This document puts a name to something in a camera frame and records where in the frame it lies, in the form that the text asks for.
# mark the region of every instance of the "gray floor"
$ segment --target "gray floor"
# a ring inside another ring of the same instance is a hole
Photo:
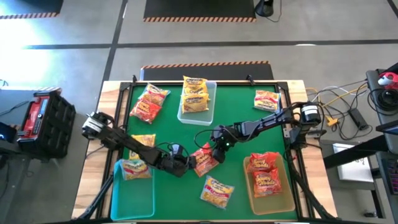
[[[121,4],[122,0],[65,0],[60,16],[54,19],[0,20],[0,30],[7,33],[0,35],[0,78],[10,85],[60,86],[78,111],[68,156],[59,161],[59,167],[31,164],[34,176],[22,184],[7,223],[70,218],[87,146],[80,128],[84,114],[95,110],[109,54],[109,49],[15,47],[110,44]],[[284,0],[282,18],[276,24],[263,18],[252,24],[143,23],[144,5],[145,1],[128,2],[119,43],[398,39],[398,20],[386,0]],[[307,87],[322,89],[365,79],[367,70],[396,63],[397,51],[396,44],[117,49],[109,79],[130,80],[144,65],[269,60],[275,79],[304,80]],[[323,96],[324,101],[332,98]],[[346,110],[341,102],[335,106]],[[369,124],[378,124],[366,97],[359,98],[358,107]],[[350,135],[354,127],[348,123],[344,131]],[[357,141],[377,135],[373,131]],[[340,140],[330,131],[323,138]],[[338,214],[345,220],[392,222],[391,213],[387,220],[361,216],[364,210],[374,210],[369,192],[333,189],[333,196]]]

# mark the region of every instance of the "green mat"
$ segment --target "green mat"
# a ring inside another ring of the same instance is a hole
[[[182,86],[159,86],[170,90],[163,108],[152,124],[147,124],[136,117],[130,117],[129,134],[156,134],[156,144],[162,142],[177,142],[187,148],[189,153],[198,147],[193,143],[193,137],[204,129],[212,129],[216,125],[231,125],[239,121],[254,121],[269,115],[269,112],[253,108],[256,90],[275,91],[273,86],[239,86],[218,85],[213,123],[210,126],[182,124],[177,119],[178,105]],[[145,86],[135,86],[131,108],[144,91]],[[200,135],[197,141],[203,145],[209,140],[210,132]],[[208,175],[226,185],[235,186],[226,210],[222,210],[200,199],[206,177],[198,177],[189,170],[183,177],[177,178],[164,171],[155,170],[155,214],[148,220],[296,220],[295,211],[274,213],[270,215],[253,214],[246,181],[243,172],[243,159],[252,152],[279,152],[283,154],[284,140],[282,128],[276,127],[264,131],[256,139],[244,144],[237,143],[226,153],[223,164],[219,164]],[[125,149],[123,158],[128,159]],[[125,197],[129,192],[121,192]]]

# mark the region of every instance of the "blue plastic tray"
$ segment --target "blue plastic tray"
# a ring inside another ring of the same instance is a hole
[[[124,180],[120,161],[114,165],[111,219],[148,218],[155,213],[155,172],[152,178]]]

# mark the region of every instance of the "snack bag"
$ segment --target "snack bag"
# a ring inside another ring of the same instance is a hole
[[[233,186],[222,184],[208,175],[200,199],[210,202],[218,208],[225,209],[233,191]]]
[[[246,172],[270,171],[275,166],[278,152],[252,153]]]
[[[194,113],[209,110],[207,100],[209,94],[189,94],[182,95],[182,113]]]
[[[139,119],[152,124],[155,120],[157,113],[162,107],[151,103],[145,99],[138,100],[130,112],[130,116],[136,116]]]
[[[150,147],[154,147],[155,146],[155,137],[156,134],[143,134],[143,135],[132,135],[131,136],[133,139],[139,141],[141,144],[145,145],[145,146],[150,146]],[[133,159],[140,159],[138,154],[133,152],[133,151],[129,151],[129,160],[133,160]]]
[[[195,168],[195,172],[199,177],[203,176],[207,172],[209,172],[212,168],[218,165],[218,161],[215,160],[212,156],[212,150],[210,149],[210,145],[208,142],[194,152],[191,156],[195,156],[197,160],[197,166]]]
[[[190,78],[184,77],[183,89],[185,94],[201,94],[207,93],[207,86],[205,78]]]
[[[120,166],[122,168],[124,180],[152,177],[149,167],[140,159],[134,159],[132,161],[121,159]]]
[[[170,90],[163,90],[156,87],[150,83],[145,87],[144,92],[139,97],[139,99],[144,99],[154,103],[156,105],[162,106],[166,96],[170,93]]]
[[[265,197],[282,192],[278,168],[270,172],[253,172],[254,197]]]
[[[279,111],[280,93],[273,93],[265,90],[256,90],[254,97],[254,108],[271,111]]]

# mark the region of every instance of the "tan plastic tray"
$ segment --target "tan plastic tray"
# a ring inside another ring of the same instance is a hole
[[[250,157],[244,158],[243,172],[246,177],[246,185],[248,187],[250,206],[253,213],[256,215],[265,215],[277,212],[290,212],[294,210],[295,204],[292,191],[290,190],[289,181],[287,180],[282,156],[279,154],[275,162],[275,165],[279,170],[279,179],[280,183],[282,184],[282,192],[266,197],[254,197],[253,175],[246,172],[246,167],[248,166],[249,161]]]

